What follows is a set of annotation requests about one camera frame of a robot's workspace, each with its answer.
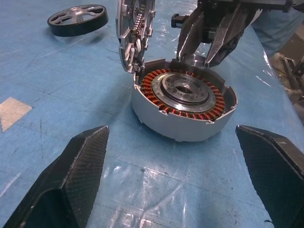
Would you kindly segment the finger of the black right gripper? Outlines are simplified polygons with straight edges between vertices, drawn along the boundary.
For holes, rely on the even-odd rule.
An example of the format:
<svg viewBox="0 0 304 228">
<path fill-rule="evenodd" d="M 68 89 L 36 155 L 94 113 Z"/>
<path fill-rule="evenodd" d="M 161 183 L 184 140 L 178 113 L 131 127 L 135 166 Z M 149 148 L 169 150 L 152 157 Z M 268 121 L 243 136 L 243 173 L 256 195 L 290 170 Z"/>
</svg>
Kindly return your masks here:
<svg viewBox="0 0 304 228">
<path fill-rule="evenodd" d="M 205 3 L 205 29 L 214 31 L 204 67 L 219 65 L 238 45 L 245 28 L 251 23 L 258 3 Z"/>
<path fill-rule="evenodd" d="M 176 54 L 178 61 L 182 61 L 185 54 L 194 54 L 202 42 L 203 28 L 204 11 L 198 7 L 182 24 Z"/>
</svg>

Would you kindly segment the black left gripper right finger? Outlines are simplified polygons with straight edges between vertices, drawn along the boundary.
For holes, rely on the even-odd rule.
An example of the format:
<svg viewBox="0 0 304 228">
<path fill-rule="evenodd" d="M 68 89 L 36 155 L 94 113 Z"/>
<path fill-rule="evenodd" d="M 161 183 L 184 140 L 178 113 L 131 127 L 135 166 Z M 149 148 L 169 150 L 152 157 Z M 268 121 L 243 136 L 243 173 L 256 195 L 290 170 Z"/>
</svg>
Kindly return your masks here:
<svg viewBox="0 0 304 228">
<path fill-rule="evenodd" d="M 304 228 L 304 153 L 288 138 L 236 127 L 252 184 L 275 228 Z"/>
</svg>

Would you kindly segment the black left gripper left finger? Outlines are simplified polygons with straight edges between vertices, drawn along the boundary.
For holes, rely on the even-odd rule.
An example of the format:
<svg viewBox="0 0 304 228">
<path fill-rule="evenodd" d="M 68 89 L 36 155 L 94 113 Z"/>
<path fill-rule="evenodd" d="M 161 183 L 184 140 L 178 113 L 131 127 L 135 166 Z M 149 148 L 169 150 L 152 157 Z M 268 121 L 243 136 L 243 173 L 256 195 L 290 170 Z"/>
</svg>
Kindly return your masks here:
<svg viewBox="0 0 304 228">
<path fill-rule="evenodd" d="M 41 172 L 3 228 L 86 228 L 108 138 L 106 125 L 74 136 Z"/>
</svg>

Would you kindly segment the round silver metal disc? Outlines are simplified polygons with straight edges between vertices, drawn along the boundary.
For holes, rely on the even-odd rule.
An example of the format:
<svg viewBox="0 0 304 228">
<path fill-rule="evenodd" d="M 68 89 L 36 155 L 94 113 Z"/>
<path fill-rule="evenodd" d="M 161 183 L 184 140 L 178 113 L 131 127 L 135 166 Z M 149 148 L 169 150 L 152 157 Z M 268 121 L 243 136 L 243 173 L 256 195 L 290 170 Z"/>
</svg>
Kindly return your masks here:
<svg viewBox="0 0 304 228">
<path fill-rule="evenodd" d="M 144 66 L 144 53 L 152 36 L 155 0 L 118 0 L 116 35 L 124 70 L 139 72 Z"/>
</svg>

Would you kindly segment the white motor housing copper windings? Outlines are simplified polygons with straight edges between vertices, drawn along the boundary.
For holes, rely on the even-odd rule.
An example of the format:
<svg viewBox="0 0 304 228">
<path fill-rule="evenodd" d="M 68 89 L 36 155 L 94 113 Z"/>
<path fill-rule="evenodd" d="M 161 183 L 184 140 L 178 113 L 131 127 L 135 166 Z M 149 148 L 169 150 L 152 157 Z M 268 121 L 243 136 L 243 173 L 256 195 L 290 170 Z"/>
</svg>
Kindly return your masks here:
<svg viewBox="0 0 304 228">
<path fill-rule="evenodd" d="M 238 99 L 217 73 L 165 59 L 135 67 L 131 103 L 141 123 L 182 142 L 204 141 L 227 124 Z"/>
</svg>

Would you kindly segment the black rimmed silver spoked rotor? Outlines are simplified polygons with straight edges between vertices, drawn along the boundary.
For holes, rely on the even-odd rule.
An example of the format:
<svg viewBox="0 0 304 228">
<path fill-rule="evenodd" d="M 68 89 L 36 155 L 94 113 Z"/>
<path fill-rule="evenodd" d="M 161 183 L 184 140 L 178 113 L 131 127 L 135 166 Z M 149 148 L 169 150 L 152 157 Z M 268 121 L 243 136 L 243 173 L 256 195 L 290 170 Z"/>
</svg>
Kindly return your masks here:
<svg viewBox="0 0 304 228">
<path fill-rule="evenodd" d="M 59 37 L 84 35 L 105 26 L 108 22 L 106 7 L 87 4 L 55 13 L 47 20 L 51 32 Z"/>
</svg>

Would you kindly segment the light blue garment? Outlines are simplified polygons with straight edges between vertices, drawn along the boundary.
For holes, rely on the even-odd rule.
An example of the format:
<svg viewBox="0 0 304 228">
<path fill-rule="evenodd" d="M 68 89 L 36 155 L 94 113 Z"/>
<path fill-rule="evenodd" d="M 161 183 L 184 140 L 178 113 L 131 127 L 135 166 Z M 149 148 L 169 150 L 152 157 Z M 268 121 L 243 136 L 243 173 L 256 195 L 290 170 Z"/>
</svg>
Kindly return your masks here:
<svg viewBox="0 0 304 228">
<path fill-rule="evenodd" d="M 304 22 L 304 13 L 290 9 L 288 13 L 278 10 L 262 11 L 252 22 L 268 58 L 278 52 Z"/>
</svg>

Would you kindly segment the beige tape patch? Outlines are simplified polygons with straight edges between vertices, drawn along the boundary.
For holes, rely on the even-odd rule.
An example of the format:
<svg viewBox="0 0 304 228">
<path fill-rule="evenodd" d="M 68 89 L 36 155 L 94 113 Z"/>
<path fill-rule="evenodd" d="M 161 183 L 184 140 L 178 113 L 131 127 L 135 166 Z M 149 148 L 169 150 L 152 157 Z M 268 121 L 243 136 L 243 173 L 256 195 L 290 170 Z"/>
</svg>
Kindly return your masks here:
<svg viewBox="0 0 304 228">
<path fill-rule="evenodd" d="M 31 106 L 13 97 L 0 103 L 0 128 L 2 132 L 9 129 L 30 110 L 32 110 Z"/>
</svg>

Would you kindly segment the blue table cover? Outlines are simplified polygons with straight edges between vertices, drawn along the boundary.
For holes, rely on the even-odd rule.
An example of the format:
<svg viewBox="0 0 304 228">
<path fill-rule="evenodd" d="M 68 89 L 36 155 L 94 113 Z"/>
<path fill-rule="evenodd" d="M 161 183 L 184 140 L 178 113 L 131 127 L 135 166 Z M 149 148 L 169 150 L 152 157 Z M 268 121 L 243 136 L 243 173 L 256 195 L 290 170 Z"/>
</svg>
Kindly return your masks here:
<svg viewBox="0 0 304 228">
<path fill-rule="evenodd" d="M 106 7 L 93 32 L 55 36 L 49 17 L 87 4 Z M 32 107 L 0 128 L 0 228 L 40 173 L 75 135 L 110 129 L 89 228 L 274 228 L 257 195 L 237 125 L 283 135 L 304 152 L 304 127 L 255 31 L 215 71 L 237 94 L 227 125 L 203 142 L 176 142 L 141 124 L 133 78 L 121 65 L 117 0 L 0 0 L 0 103 Z"/>
</svg>

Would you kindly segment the black metal frame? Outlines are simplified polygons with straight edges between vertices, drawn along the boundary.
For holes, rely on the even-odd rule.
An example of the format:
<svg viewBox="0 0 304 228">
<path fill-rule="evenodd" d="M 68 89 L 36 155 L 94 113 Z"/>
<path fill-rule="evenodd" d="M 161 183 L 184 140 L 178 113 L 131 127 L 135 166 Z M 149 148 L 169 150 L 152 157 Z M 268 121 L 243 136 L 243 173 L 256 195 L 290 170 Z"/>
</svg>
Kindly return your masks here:
<svg viewBox="0 0 304 228">
<path fill-rule="evenodd" d="M 296 33 L 276 52 L 270 63 L 292 104 L 304 96 L 304 39 Z"/>
</svg>

